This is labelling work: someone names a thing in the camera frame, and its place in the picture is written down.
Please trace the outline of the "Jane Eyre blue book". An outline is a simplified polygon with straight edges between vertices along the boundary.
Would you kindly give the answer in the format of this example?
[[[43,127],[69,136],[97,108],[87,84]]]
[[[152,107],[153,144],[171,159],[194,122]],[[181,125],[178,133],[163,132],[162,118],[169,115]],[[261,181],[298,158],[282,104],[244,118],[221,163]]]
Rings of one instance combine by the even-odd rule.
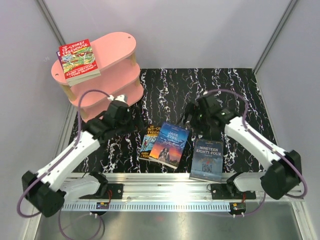
[[[188,136],[187,129],[164,122],[149,154],[149,160],[177,169]]]

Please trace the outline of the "13-Storey Treehouse red book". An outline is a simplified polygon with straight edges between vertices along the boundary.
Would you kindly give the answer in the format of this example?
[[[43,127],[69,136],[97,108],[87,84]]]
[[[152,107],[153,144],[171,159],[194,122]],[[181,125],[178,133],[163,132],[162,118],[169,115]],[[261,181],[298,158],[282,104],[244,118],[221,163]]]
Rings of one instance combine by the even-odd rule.
[[[59,55],[64,78],[69,86],[101,75],[89,39],[60,46]]]

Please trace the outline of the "purple paperback book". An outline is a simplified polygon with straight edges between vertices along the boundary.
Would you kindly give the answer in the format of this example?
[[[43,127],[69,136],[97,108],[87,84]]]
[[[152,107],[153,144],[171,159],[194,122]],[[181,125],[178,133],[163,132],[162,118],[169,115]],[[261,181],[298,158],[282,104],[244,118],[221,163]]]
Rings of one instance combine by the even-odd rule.
[[[61,85],[71,86],[68,80],[66,79],[65,69],[63,66],[63,60],[58,50],[56,52],[57,60],[54,62],[51,68],[51,75],[55,81],[57,81]]]

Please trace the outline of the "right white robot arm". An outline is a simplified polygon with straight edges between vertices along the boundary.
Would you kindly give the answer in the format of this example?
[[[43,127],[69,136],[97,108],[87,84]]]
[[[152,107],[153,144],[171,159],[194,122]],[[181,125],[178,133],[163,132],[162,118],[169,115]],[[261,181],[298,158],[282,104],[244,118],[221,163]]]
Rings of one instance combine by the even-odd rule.
[[[302,176],[301,156],[270,142],[236,111],[222,108],[213,93],[208,92],[195,102],[189,102],[181,118],[183,123],[199,133],[221,131],[241,144],[263,166],[264,172],[235,173],[226,181],[226,192],[233,199],[249,191],[263,191],[274,200],[289,196],[289,192],[306,182]]]

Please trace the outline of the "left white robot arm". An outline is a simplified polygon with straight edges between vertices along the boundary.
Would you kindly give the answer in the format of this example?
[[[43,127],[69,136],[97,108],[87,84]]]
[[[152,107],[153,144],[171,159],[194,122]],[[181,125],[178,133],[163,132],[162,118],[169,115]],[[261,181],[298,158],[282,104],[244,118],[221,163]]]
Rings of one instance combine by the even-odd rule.
[[[23,198],[40,214],[55,215],[67,200],[85,196],[101,199],[108,194],[108,180],[101,172],[65,183],[69,174],[91,153],[114,136],[138,132],[145,127],[140,109],[120,100],[112,101],[107,110],[87,121],[74,141],[54,160],[36,173],[22,176]]]

